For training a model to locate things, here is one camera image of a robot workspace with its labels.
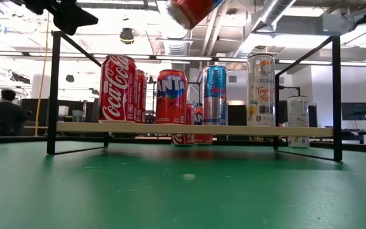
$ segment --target green table surface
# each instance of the green table surface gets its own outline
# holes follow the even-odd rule
[[[366,229],[366,153],[336,163],[239,146],[45,152],[0,144],[0,228]]]

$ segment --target can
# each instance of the can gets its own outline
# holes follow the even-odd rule
[[[172,0],[169,14],[185,29],[191,30],[224,0]]]
[[[186,105],[186,125],[194,125],[194,107],[192,104]],[[172,134],[172,144],[174,146],[192,146],[194,134]]]
[[[137,112],[135,113],[135,121],[137,123],[145,123],[146,114],[146,76],[145,72],[138,70],[137,83]]]
[[[309,127],[309,102],[306,96],[293,96],[287,99],[288,127]],[[288,137],[290,147],[307,148],[309,137]]]
[[[275,60],[270,54],[248,59],[247,125],[275,127]]]
[[[98,121],[135,122],[137,67],[124,55],[108,55],[101,67]]]
[[[157,124],[186,123],[187,78],[181,70],[163,70],[157,81]]]
[[[203,124],[227,125],[227,69],[223,66],[203,68]]]
[[[198,106],[194,109],[194,124],[202,125],[203,124],[203,107]],[[194,135],[194,143],[200,145],[211,145],[213,144],[213,135],[212,134],[195,134]]]

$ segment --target wooden plank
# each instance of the wooden plank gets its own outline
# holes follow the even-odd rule
[[[255,136],[332,137],[332,128],[160,125],[136,123],[57,123],[60,132],[114,132],[140,134],[220,134]]]

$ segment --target small white spot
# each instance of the small white spot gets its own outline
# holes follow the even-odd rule
[[[191,181],[191,180],[196,178],[196,175],[194,175],[194,174],[184,174],[182,177],[185,181]]]

